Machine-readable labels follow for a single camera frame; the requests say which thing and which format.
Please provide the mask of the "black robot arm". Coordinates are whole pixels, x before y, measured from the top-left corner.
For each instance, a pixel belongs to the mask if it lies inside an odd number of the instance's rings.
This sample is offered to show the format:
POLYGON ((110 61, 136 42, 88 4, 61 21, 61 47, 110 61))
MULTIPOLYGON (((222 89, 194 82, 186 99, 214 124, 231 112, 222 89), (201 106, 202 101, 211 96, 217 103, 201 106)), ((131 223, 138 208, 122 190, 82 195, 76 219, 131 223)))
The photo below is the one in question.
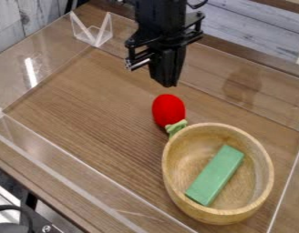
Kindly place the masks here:
POLYGON ((178 86, 186 58, 186 48, 203 36, 206 15, 189 0, 130 0, 135 9, 138 30, 126 41, 130 71, 148 66, 150 76, 164 87, 178 86))

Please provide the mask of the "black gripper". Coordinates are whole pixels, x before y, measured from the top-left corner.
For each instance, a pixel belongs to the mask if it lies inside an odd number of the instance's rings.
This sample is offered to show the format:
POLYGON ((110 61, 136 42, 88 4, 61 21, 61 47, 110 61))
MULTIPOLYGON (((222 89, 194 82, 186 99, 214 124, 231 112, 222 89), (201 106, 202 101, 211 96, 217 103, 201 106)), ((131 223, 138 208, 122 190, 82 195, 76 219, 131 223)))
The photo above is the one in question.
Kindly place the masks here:
POLYGON ((150 75, 158 83, 164 87, 178 86, 186 46, 202 38, 203 19, 202 12, 138 11, 139 27, 126 41, 130 52, 126 58, 127 69, 132 71, 150 64, 150 75))

